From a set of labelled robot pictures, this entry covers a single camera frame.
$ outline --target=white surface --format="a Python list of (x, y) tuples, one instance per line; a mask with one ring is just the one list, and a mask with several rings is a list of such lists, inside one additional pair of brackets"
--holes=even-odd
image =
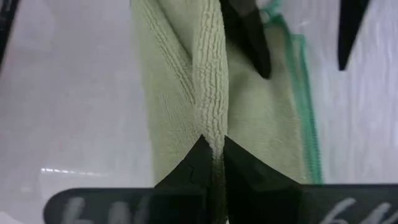
[(72, 187), (151, 186), (127, 0), (22, 0), (0, 76), (0, 223)]
[(340, 1), (283, 2), (310, 51), (325, 180), (398, 182), (398, 1), (371, 1), (346, 72), (338, 71)]

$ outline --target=green stitched edge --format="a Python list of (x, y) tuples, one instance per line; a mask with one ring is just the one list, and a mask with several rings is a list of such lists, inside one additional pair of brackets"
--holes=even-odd
[[(322, 166), (320, 162), (320, 150), (318, 145), (318, 132), (315, 125), (315, 115), (312, 106), (312, 97), (310, 93), (310, 82), (308, 78), (308, 68), (305, 57), (305, 48), (307, 43), (303, 35), (291, 34), (289, 28), (283, 18), (283, 16), (277, 11), (280, 5), (279, 1), (274, 1), (266, 7), (261, 9), (269, 16), (269, 21), (264, 24), (264, 28), (267, 29), (270, 26), (280, 26), (283, 28), (285, 33), (285, 44), (286, 44), (286, 59), (287, 66), (290, 71), (293, 83), (294, 97), (297, 103), (298, 113), (300, 114), (300, 120), (302, 123), (303, 130), (303, 141), (304, 141), (304, 156), (307, 164), (307, 169), (315, 184), (323, 183)], [(302, 69), (303, 77), (300, 79), (294, 60), (294, 46), (293, 42), (297, 41), (299, 44), (299, 64)]]

